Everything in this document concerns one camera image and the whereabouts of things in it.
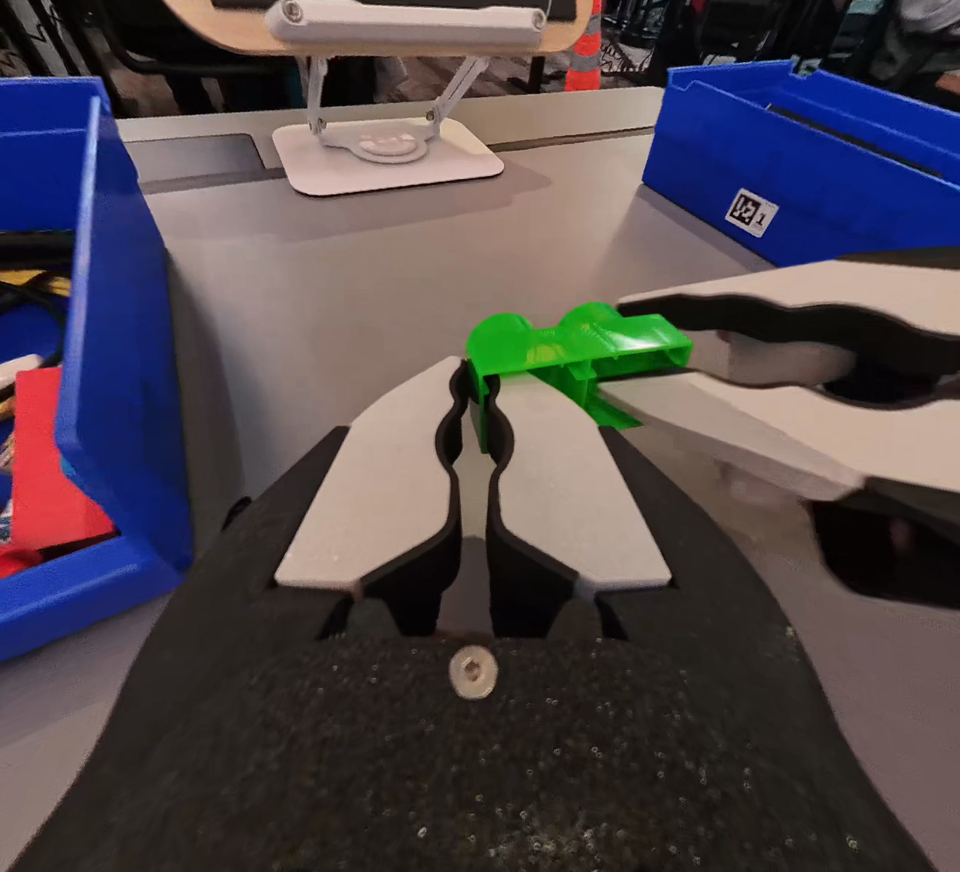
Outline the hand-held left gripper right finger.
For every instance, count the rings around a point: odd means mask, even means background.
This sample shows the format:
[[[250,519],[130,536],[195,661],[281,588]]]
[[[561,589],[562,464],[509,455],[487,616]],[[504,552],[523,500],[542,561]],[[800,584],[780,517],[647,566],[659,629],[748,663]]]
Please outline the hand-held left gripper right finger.
[[[498,638],[543,638],[572,598],[667,588],[664,555],[604,428],[532,374],[486,407],[489,613]]]

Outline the red box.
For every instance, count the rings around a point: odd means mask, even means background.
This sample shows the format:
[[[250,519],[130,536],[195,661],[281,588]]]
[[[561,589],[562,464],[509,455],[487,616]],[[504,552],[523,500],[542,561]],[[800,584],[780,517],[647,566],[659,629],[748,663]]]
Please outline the red box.
[[[41,558],[116,535],[114,523],[65,473],[55,442],[59,367],[19,373],[13,425],[13,549]]]

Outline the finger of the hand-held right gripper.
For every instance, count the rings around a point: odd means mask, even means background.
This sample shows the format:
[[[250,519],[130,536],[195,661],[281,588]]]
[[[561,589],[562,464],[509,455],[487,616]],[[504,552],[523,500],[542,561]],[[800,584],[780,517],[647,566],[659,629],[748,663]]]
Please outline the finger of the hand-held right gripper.
[[[843,256],[634,294],[616,309],[768,347],[834,350],[850,361],[850,373],[908,385],[958,374],[956,256]]]
[[[602,382],[606,403],[687,448],[816,501],[869,482],[958,493],[958,400],[868,408],[810,388],[747,387],[699,372]]]

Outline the small green object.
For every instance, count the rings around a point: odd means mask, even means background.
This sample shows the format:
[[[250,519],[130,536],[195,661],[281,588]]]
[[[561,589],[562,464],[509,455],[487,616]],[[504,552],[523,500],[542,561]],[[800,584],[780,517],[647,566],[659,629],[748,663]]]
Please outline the small green object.
[[[601,427],[626,430],[637,419],[599,395],[600,383],[684,369],[693,342],[659,314],[625,316],[604,302],[587,302],[556,326],[535,328],[523,316],[501,313],[474,327],[465,344],[476,402],[478,443],[489,453],[487,409],[496,378],[532,374],[570,398]]]

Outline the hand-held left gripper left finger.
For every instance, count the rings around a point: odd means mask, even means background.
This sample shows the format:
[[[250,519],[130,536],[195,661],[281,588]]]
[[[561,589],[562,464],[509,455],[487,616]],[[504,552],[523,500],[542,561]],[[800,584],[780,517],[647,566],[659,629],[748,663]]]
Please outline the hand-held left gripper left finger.
[[[381,601],[404,636],[432,636],[461,565],[453,468],[464,361],[450,356],[369,405],[342,437],[277,566],[279,588]]]

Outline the blue plastic bin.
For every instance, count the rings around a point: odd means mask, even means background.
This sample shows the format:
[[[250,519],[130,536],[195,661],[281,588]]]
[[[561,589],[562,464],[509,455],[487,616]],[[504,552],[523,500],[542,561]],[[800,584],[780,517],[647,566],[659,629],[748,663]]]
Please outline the blue plastic bin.
[[[765,110],[782,106],[936,179]],[[958,247],[959,118],[791,62],[669,71],[643,183],[778,267]]]
[[[74,234],[54,442],[117,537],[2,580],[2,660],[157,598],[194,536],[168,256],[89,78],[3,79],[2,242]]]

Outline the orange traffic cone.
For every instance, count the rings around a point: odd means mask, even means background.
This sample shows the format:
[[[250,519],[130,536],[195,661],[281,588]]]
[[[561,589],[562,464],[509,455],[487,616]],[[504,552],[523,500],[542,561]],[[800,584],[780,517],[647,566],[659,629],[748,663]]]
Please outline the orange traffic cone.
[[[564,81],[565,93],[592,92],[601,88],[603,0],[593,0],[584,34],[574,44]]]

